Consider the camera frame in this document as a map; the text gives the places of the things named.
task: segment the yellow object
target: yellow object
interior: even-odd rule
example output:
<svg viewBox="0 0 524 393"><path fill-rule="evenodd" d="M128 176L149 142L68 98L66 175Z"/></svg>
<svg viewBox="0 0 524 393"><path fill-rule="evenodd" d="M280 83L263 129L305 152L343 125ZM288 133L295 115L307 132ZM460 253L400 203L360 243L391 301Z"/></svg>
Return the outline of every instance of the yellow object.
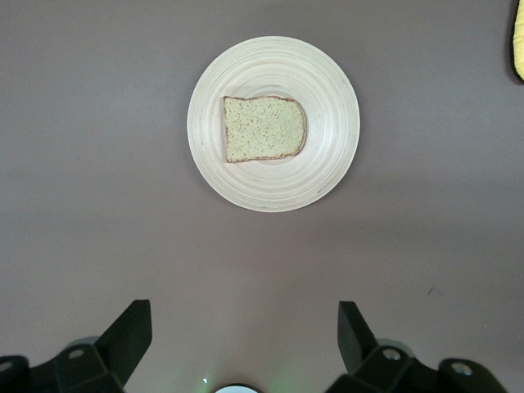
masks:
<svg viewBox="0 0 524 393"><path fill-rule="evenodd" d="M515 20L515 33L513 35L513 59L515 70L524 79L524 0L520 0Z"/></svg>

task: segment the bread slice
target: bread slice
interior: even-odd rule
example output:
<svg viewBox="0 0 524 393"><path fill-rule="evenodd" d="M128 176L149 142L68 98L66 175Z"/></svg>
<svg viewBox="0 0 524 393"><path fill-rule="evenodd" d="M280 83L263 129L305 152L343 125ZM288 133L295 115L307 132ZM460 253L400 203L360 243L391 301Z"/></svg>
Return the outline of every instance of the bread slice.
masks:
<svg viewBox="0 0 524 393"><path fill-rule="evenodd" d="M224 97L224 123L229 163L296 156L307 136L302 107L290 98Z"/></svg>

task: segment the black plastic bracket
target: black plastic bracket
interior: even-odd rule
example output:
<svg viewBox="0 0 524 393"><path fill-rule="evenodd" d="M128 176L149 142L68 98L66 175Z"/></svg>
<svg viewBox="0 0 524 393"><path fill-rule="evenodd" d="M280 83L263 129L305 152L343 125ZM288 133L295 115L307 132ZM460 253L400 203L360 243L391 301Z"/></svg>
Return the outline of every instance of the black plastic bracket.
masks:
<svg viewBox="0 0 524 393"><path fill-rule="evenodd" d="M122 393L151 339L150 302L135 300L94 345L72 346L35 368L23 356L0 357L0 393Z"/></svg>
<svg viewBox="0 0 524 393"><path fill-rule="evenodd" d="M354 302L338 309L338 347L347 374L327 393L507 393L485 367L446 359L433 370L395 346L380 346Z"/></svg>

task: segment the bread crust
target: bread crust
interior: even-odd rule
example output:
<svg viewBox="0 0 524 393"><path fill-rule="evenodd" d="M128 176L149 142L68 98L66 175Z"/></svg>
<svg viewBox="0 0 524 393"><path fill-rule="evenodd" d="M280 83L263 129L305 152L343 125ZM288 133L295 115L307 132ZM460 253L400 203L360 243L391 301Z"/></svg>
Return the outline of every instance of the bread crust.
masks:
<svg viewBox="0 0 524 393"><path fill-rule="evenodd" d="M287 98L287 97L280 97L280 96L276 96L276 95L257 96L257 97L251 97L251 98L224 96L222 98L223 110L224 110L224 124L225 124L225 119L227 118L227 115L228 115L228 110L226 109L226 107L224 105L224 102L225 102L226 98L233 99L233 100L238 100L238 101L256 101L256 100L259 100L261 98L277 98L278 100L282 100L282 101L286 101L286 102L293 102L293 103L295 103L298 106L298 108L300 109L300 113L302 114L302 129L304 130L304 132L302 133L302 139L300 141L300 145L292 153L281 154L281 155L278 155L278 156L260 156L260 157L252 157L252 158L238 159L238 160L228 159L227 155L226 155L226 162L228 162L229 164L237 164L237 163L240 163L240 162L255 161L255 160L280 160L280 159L286 158L286 157L297 156L302 151L302 148L305 145L305 140L307 139L308 127L307 127L307 121L306 121L306 118L305 118L304 109L302 108L302 105L297 100L294 100L292 98ZM228 131L228 125L227 124L225 124L225 134L226 134L226 145L227 145L227 141L228 141L228 138L229 138L229 131Z"/></svg>

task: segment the white circular light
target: white circular light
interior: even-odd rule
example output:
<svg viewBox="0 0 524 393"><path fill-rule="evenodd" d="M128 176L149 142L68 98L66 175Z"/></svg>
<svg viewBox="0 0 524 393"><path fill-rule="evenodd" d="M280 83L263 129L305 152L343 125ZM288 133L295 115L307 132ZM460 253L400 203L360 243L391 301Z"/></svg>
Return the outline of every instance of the white circular light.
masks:
<svg viewBox="0 0 524 393"><path fill-rule="evenodd" d="M241 386L241 385L231 385L223 387L222 389L218 389L215 393L259 393L258 391L254 391L253 389Z"/></svg>
<svg viewBox="0 0 524 393"><path fill-rule="evenodd" d="M262 95L301 104L304 148L283 160L226 163L222 97ZM187 113L189 147L209 185L238 206L265 212L298 209L330 192L350 167L359 128L355 91L341 68L288 37L253 38L218 56L196 84Z"/></svg>

